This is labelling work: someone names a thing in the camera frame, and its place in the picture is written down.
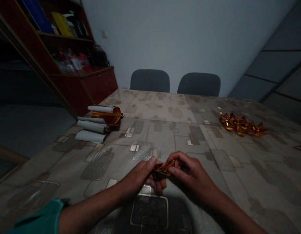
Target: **hand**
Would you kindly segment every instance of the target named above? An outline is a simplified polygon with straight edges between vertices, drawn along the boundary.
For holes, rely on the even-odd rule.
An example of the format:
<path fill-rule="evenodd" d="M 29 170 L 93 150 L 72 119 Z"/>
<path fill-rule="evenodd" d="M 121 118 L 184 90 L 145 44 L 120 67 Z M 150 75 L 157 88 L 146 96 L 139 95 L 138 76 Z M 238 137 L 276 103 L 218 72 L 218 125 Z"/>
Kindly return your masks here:
<path fill-rule="evenodd" d="M 148 161 L 139 162 L 120 182 L 125 196 L 131 197 L 136 195 L 142 188 L 143 184 L 149 184 L 154 188 L 157 195 L 162 195 L 162 189 L 167 187 L 166 181 L 161 180 L 155 182 L 153 176 L 150 175 L 152 169 L 157 162 L 155 157 L 151 157 Z"/>
<path fill-rule="evenodd" d="M 220 191 L 198 159 L 190 158 L 183 152 L 178 151 L 171 154 L 167 162 L 172 160 L 175 160 L 175 167 L 170 167 L 169 172 L 183 182 L 203 202 L 208 202 L 214 193 Z M 181 170 L 183 167 L 189 169 L 188 174 Z"/>

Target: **chair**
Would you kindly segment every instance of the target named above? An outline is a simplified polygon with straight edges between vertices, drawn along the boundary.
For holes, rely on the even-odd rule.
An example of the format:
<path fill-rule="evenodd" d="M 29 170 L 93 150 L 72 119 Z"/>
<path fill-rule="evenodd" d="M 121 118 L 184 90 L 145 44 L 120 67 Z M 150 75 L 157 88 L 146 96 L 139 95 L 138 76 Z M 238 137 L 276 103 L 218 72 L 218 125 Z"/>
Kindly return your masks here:
<path fill-rule="evenodd" d="M 221 79 L 214 74 L 192 72 L 184 75 L 177 93 L 204 96 L 219 96 Z"/>
<path fill-rule="evenodd" d="M 169 93 L 170 78 L 162 70 L 139 69 L 131 76 L 130 89 Z"/>

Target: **light switch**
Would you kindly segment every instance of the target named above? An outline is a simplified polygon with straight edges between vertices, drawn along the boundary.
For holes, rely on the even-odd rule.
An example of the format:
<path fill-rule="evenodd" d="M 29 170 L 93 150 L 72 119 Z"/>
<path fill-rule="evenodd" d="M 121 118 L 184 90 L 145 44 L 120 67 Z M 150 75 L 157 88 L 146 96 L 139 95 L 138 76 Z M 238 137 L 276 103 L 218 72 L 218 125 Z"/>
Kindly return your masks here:
<path fill-rule="evenodd" d="M 107 32 L 105 30 L 101 30 L 102 38 L 107 38 Z"/>

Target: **stack of paper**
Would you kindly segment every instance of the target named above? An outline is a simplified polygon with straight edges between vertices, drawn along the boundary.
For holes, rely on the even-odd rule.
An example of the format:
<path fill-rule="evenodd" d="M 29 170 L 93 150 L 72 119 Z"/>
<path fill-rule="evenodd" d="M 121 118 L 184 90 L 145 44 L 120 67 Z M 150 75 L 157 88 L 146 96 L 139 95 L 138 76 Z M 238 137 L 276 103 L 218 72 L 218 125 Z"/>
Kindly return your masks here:
<path fill-rule="evenodd" d="M 90 118 L 78 117 L 77 125 L 84 128 L 76 135 L 76 140 L 104 142 L 110 132 L 120 126 L 123 115 L 119 107 L 88 106 L 92 111 Z"/>

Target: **table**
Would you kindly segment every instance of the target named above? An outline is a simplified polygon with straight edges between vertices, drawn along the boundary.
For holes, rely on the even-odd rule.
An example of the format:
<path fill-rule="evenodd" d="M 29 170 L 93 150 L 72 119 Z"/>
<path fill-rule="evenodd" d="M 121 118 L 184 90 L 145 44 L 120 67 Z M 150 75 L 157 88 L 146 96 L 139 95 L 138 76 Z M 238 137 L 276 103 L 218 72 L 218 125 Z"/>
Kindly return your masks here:
<path fill-rule="evenodd" d="M 118 89 L 100 104 L 120 107 L 125 115 L 120 130 L 97 145 L 75 140 L 81 128 L 72 126 L 6 179 L 0 184 L 0 230 L 50 198 L 79 202 L 120 181 L 139 160 L 157 155 L 165 161 L 180 150 L 197 158 L 215 184 L 267 232 L 301 233 L 301 150 L 293 148 L 301 145 L 298 124 L 246 99 Z M 231 112 L 263 122 L 270 128 L 268 135 L 240 137 L 225 130 L 220 113 Z M 44 195 L 21 206 L 37 191 Z M 134 206 L 128 203 L 113 211 L 92 233 L 141 233 L 141 223 L 150 229 L 158 226 L 159 233 L 226 230 L 177 181 L 167 180 L 163 198 L 148 186 L 140 195 Z M 145 206 L 157 218 L 142 217 L 139 210 Z"/>

